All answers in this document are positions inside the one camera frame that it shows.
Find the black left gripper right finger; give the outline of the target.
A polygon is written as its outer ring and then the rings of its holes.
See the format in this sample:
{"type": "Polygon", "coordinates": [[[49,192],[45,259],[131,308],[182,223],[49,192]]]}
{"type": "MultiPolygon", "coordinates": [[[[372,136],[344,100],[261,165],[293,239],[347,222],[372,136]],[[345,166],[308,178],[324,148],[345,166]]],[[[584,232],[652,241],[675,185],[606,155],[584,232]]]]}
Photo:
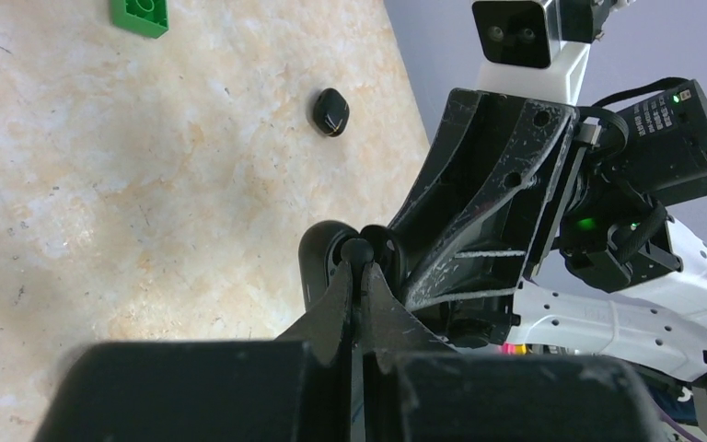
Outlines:
{"type": "Polygon", "coordinates": [[[606,356],[462,354],[362,274],[365,434],[370,441],[660,441],[635,372],[606,356]]]}

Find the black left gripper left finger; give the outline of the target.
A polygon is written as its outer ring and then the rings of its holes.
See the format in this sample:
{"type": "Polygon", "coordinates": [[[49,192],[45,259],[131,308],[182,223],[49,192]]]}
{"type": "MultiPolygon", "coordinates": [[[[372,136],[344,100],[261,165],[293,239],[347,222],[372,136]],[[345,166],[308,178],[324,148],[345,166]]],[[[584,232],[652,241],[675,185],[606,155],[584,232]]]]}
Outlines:
{"type": "Polygon", "coordinates": [[[270,341],[107,342],[72,365],[39,441],[346,441],[351,301],[343,262],[270,341]]]}

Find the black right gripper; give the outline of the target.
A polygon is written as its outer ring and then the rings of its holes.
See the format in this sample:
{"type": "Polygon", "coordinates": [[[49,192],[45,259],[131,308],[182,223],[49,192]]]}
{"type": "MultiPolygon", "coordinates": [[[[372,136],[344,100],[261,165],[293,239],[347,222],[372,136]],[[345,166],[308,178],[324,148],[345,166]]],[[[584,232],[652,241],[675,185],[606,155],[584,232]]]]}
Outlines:
{"type": "Polygon", "coordinates": [[[405,308],[460,347],[501,344],[539,272],[587,147],[574,106],[453,89],[427,158],[389,224],[405,308]]]}

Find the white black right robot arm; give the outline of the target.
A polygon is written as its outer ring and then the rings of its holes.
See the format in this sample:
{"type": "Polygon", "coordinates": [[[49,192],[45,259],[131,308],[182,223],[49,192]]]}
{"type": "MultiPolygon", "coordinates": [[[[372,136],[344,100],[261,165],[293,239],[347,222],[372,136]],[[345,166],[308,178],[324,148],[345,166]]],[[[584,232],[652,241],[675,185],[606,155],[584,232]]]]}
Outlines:
{"type": "Polygon", "coordinates": [[[628,361],[707,393],[707,243],[670,206],[707,196],[707,98],[667,77],[572,106],[455,88],[387,227],[388,286],[458,347],[628,361]]]}

